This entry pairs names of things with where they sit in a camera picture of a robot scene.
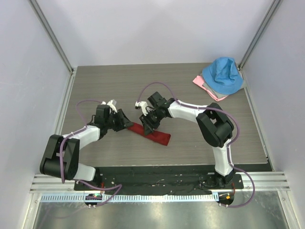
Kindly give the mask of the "red cloth napkin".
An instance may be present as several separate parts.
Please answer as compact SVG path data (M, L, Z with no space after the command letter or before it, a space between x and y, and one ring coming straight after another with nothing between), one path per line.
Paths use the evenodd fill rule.
M128 127L127 129L163 146L168 146L171 139L170 134L159 131L154 131L152 134L145 135L144 127L138 123L133 123L133 126Z

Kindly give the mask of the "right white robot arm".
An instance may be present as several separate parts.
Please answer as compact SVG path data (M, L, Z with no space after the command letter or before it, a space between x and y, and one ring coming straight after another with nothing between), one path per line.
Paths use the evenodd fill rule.
M148 102L137 101L135 108L142 111L140 121L144 134L156 131L164 118L180 118L198 124L201 134L212 147L215 159L215 182L220 188L227 188L235 174L231 147L234 125L227 114L216 103L210 105L188 104L174 98L165 99L158 92L148 98Z

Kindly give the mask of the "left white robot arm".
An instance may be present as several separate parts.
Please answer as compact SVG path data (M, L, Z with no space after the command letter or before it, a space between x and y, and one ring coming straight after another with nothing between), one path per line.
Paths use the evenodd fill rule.
M66 180L81 180L90 190L97 190L102 183L99 169L79 162L80 150L101 140L108 130L119 132L133 126L122 109L100 104L91 122L66 135L51 135L40 164L44 175Z

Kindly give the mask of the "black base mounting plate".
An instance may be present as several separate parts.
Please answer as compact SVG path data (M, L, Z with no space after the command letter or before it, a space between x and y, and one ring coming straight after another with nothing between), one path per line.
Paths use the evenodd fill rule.
M106 189L122 185L120 195L207 195L216 189L243 189L241 175L221 178L213 165L97 167L90 185Z

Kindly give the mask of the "pink folded cloth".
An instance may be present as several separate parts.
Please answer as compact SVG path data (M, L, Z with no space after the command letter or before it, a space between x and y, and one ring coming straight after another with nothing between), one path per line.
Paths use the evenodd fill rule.
M214 89L212 89L203 79L201 75L196 76L193 79L193 83L197 86L199 86L201 89L205 90L211 98L213 98L215 101L219 102L224 100L228 97L228 95L220 94L216 92Z

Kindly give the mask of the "grey folded cloth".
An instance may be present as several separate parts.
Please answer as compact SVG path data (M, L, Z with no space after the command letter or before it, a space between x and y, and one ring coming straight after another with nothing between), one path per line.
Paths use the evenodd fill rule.
M203 79L203 77L201 76L201 79L203 81L202 83L202 87L203 89L217 102L224 100L225 98L228 97L228 95L225 94L221 94L216 92L214 89L212 89Z

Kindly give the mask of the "blue bucket hat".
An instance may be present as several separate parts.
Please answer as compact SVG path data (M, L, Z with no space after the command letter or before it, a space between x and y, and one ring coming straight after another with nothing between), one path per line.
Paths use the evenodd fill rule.
M235 59L220 57L202 70L205 83L219 94L231 95L239 91L244 83Z

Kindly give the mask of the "aluminium front rail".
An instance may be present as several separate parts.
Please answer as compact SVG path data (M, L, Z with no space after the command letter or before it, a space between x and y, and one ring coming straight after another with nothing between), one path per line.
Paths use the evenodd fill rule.
M256 191L289 191L290 187L284 172L250 172ZM31 193L73 192L74 181L64 184L60 178L37 174L30 187Z

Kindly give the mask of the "left aluminium frame post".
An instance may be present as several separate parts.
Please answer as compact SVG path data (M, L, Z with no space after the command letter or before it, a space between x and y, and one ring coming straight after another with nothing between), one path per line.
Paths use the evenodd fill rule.
M39 3L36 0L28 0L30 6L32 7L34 13L36 14L38 20L40 21L42 27L44 28L46 34L48 35L51 43L53 44L54 48L56 49L58 55L60 56L61 60L63 61L64 65L68 69L70 74L73 74L74 68L72 67L70 61L68 60L62 46L60 45L53 29L51 28L45 14L43 13Z

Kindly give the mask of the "aluminium frame post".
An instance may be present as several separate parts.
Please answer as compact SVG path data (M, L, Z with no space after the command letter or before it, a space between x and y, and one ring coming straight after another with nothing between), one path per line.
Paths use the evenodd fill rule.
M60 56L61 60L63 61L64 65L68 69L70 74L73 74L74 68L72 67L70 61L68 60L62 46L60 45L53 29L51 28L45 14L43 13L39 3L36 0L28 0L30 6L32 7L34 13L36 14L38 20L40 21L42 27L44 28L46 34L48 35L51 43L53 44L54 48L56 49L58 55Z
M248 59L250 58L250 56L253 53L255 47L257 46L260 39L262 38L264 32L266 31L268 25L270 24L272 18L276 14L276 12L277 12L277 10L280 7L282 2L283 2L282 0L273 0L271 2L270 7L268 8L265 16L263 17L263 20L261 21L254 37L252 38L245 54L243 55L239 65L238 65L238 68L239 68L240 71L245 67Z

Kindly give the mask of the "right aluminium frame post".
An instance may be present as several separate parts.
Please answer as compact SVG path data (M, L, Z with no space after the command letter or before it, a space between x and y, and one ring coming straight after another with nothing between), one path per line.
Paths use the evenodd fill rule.
M270 7L268 8L265 16L263 17L263 20L261 21L254 37L252 38L245 54L243 55L239 65L238 65L238 68L239 68L240 71L245 67L248 59L250 58L250 56L253 53L255 47L257 46L260 39L262 38L264 32L266 31L268 25L270 24L272 18L276 14L276 12L277 12L277 10L280 7L282 2L283 2L282 0L273 0L271 2Z

